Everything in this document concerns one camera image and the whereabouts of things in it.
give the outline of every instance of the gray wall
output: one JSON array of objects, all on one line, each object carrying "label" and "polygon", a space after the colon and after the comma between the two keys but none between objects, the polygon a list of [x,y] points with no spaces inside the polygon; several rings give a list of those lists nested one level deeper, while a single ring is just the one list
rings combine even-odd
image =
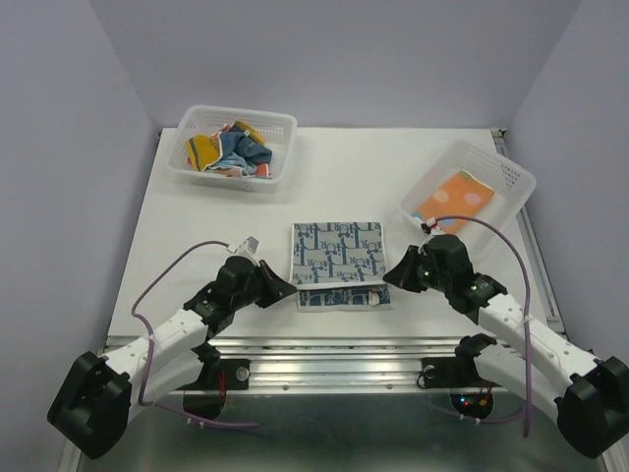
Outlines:
[{"label": "gray wall", "polygon": [[578,0],[90,0],[149,116],[205,103],[300,125],[515,115]]},{"label": "gray wall", "polygon": [[569,335],[627,363],[628,25],[627,0],[584,0],[507,134]]},{"label": "gray wall", "polygon": [[0,5],[0,470],[56,470],[45,421],[101,345],[154,127],[84,0]]}]

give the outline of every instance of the patterned fabric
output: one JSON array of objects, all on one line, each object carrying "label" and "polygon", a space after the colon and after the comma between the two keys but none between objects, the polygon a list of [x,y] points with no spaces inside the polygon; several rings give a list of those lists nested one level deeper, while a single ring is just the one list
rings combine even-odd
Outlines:
[{"label": "patterned fabric", "polygon": [[[378,296],[378,304],[370,305],[370,292]],[[391,310],[391,296],[386,284],[366,287],[325,288],[322,290],[302,290],[298,293],[300,312],[329,310]]]},{"label": "patterned fabric", "polygon": [[380,223],[294,224],[290,278],[300,290],[374,285],[385,273]]}]

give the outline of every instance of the orange polka dot cloth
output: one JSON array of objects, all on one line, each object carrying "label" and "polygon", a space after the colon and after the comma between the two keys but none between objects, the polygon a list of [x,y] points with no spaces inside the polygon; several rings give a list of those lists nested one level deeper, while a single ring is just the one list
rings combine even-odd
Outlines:
[{"label": "orange polka dot cloth", "polygon": [[[427,221],[448,214],[474,216],[489,203],[495,192],[461,170],[445,181],[428,200],[418,206],[414,217]],[[467,221],[450,219],[439,221],[439,226],[447,234],[455,234]]]}]

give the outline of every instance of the plastic bin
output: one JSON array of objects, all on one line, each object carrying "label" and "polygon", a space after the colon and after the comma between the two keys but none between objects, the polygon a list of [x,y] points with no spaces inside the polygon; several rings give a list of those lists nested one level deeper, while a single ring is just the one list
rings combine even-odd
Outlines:
[{"label": "plastic bin", "polygon": [[[225,123],[235,120],[245,121],[264,136],[265,146],[273,151],[269,166],[271,179],[241,179],[212,172],[197,172],[187,162],[185,142],[188,139],[195,135],[213,135]],[[297,120],[291,115],[218,106],[193,106],[179,123],[168,159],[168,168],[193,184],[271,194],[277,191],[286,175],[296,136]]]},{"label": "plastic bin", "polygon": [[[399,205],[404,219],[421,235],[418,244],[422,244],[426,234],[419,220],[413,216],[414,211],[461,170],[468,171],[495,191],[489,203],[475,217],[501,231],[524,206],[537,185],[533,174],[503,155],[466,141],[452,142],[437,161],[420,175]],[[497,236],[474,222],[463,226],[457,236],[466,244],[473,261],[484,258],[498,240]]]}]

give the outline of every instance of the tabletop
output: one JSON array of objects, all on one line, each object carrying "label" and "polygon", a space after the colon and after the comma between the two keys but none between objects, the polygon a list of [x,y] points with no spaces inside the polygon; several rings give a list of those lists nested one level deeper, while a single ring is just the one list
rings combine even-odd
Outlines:
[{"label": "tabletop", "polygon": [[[301,128],[291,165],[273,195],[192,185],[167,169],[174,136],[164,129],[155,156],[142,211],[108,332],[118,345],[144,333],[131,318],[140,293],[175,258],[204,240],[239,244],[259,240],[257,257],[287,279],[292,223],[379,221],[383,226],[388,267],[394,267],[419,235],[397,210],[420,173],[451,141],[462,139],[493,148],[489,130]],[[524,257],[531,273],[523,235],[516,219],[505,235]],[[228,253],[220,247],[196,250],[146,297],[140,313],[159,325],[215,278]],[[521,302],[522,274],[508,248],[498,242],[475,264],[505,285]],[[545,323],[548,309],[533,285],[532,315]],[[389,311],[297,311],[295,297],[269,309],[248,307],[237,313],[221,336],[229,338],[422,338],[462,337],[482,331],[454,312],[443,295],[413,294],[392,287]]]}]

